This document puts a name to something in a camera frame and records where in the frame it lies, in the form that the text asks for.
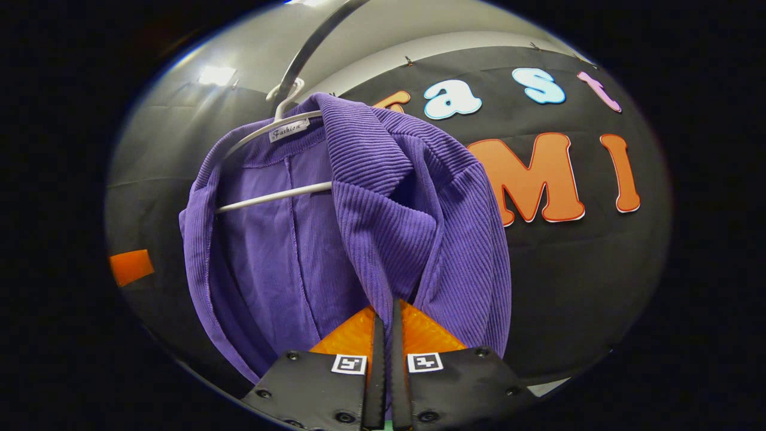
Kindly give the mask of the black clothes rack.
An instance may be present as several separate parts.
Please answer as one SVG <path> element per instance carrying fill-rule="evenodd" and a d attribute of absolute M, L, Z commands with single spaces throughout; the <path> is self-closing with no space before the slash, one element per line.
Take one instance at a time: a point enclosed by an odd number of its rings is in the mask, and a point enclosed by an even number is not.
<path fill-rule="evenodd" d="M 279 86 L 276 88 L 275 103 L 279 103 L 287 100 L 290 89 L 293 87 L 296 79 L 299 77 L 299 73 L 303 71 L 303 67 L 308 62 L 309 58 L 317 51 L 318 46 L 326 40 L 326 38 L 350 16 L 353 12 L 366 5 L 370 0 L 345 0 L 339 7 L 337 7 L 333 13 L 328 17 L 317 29 L 309 36 L 306 42 L 301 46 L 301 49 L 296 53 L 295 57 L 291 60 L 290 65 L 282 76 Z"/>

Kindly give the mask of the ceiling light panel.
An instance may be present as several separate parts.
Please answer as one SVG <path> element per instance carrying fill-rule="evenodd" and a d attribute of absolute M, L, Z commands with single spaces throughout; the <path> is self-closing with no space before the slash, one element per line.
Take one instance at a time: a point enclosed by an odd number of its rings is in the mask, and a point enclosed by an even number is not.
<path fill-rule="evenodd" d="M 235 86 L 238 84 L 237 69 L 230 66 L 206 65 L 200 69 L 197 82 L 208 86 Z"/>

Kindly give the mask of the black backdrop cloth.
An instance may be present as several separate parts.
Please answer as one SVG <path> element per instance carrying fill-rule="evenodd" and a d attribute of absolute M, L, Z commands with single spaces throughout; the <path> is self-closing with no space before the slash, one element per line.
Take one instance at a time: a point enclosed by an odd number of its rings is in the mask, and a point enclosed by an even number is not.
<path fill-rule="evenodd" d="M 235 65 L 224 86 L 199 77 L 212 60 L 190 54 L 150 87 L 126 121 L 107 174 L 109 254 L 145 249 L 154 272 L 123 284 L 137 316 L 171 352 L 235 397 L 252 384 L 213 347 L 195 315 L 184 273 L 178 213 L 214 142 L 266 118 L 266 91 Z M 405 42 L 350 63 L 311 61 L 304 95 L 401 107 L 425 118 L 424 91 L 465 81 L 475 114 L 437 121 L 464 145 L 498 139 L 528 163 L 540 133 L 571 140 L 572 172 L 585 215 L 553 223 L 538 213 L 507 229 L 513 311 L 507 360 L 527 384 L 550 387 L 593 366 L 646 308 L 667 260 L 672 192 L 661 148 L 627 91 L 581 54 L 541 40 Z"/>

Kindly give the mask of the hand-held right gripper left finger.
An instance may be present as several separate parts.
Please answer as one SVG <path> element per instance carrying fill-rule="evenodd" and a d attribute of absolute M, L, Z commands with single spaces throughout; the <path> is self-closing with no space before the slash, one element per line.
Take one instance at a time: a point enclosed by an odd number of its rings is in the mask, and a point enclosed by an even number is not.
<path fill-rule="evenodd" d="M 244 398 L 280 426 L 376 431 L 385 422 L 383 322 L 371 306 L 310 350 L 287 350 Z"/>

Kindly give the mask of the white clothes hanger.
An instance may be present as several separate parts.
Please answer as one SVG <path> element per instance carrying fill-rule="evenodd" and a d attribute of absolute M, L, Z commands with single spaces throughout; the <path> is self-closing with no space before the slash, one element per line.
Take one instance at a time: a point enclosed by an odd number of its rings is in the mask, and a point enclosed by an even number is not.
<path fill-rule="evenodd" d="M 241 147 L 251 142 L 251 140 L 256 139 L 258 136 L 263 134 L 270 133 L 273 130 L 281 128 L 282 126 L 292 125 L 292 123 L 297 123 L 299 120 L 309 120 L 312 118 L 322 117 L 322 112 L 320 110 L 314 110 L 304 114 L 296 114 L 294 116 L 285 117 L 284 111 L 287 108 L 287 104 L 295 100 L 301 90 L 303 90 L 304 85 L 305 82 L 303 79 L 300 77 L 296 78 L 289 90 L 287 97 L 277 104 L 272 123 L 263 126 L 258 130 L 255 130 L 254 132 L 239 140 L 237 144 L 233 144 L 232 147 L 227 150 L 227 153 L 224 157 L 228 158 L 229 156 L 233 155 L 234 152 L 241 149 Z M 242 200 L 240 202 L 235 202 L 235 204 L 224 205 L 223 207 L 216 208 L 214 212 L 216 214 L 232 212 L 234 210 L 240 210 L 240 208 L 253 207 L 254 205 L 266 204 L 267 202 L 273 202 L 275 200 L 293 198 L 295 196 L 306 195 L 310 193 L 321 193 L 329 191 L 332 188 L 332 182 L 311 184 L 294 189 L 287 189 L 278 193 L 271 193 L 257 198 Z"/>

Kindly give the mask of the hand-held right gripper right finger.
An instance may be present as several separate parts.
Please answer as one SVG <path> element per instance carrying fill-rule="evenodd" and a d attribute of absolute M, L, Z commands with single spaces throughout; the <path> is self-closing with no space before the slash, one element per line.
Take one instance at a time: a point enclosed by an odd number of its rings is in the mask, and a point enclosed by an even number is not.
<path fill-rule="evenodd" d="M 501 431 L 533 393 L 491 347 L 467 347 L 406 301 L 394 311 L 394 431 Z"/>

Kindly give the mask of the purple ribbed shirt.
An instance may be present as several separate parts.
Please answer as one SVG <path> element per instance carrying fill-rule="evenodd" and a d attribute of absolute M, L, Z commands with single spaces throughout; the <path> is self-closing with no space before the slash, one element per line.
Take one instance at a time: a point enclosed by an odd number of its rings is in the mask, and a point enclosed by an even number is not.
<path fill-rule="evenodd" d="M 308 350 L 372 306 L 391 357 L 395 306 L 407 301 L 467 347 L 503 354 L 512 313 L 506 233 L 481 162 L 413 116 L 315 93 L 320 110 L 227 150 L 213 145 L 180 212 L 189 292 L 213 346 L 257 384 L 287 350 Z M 232 212 L 287 189 L 333 188 Z"/>

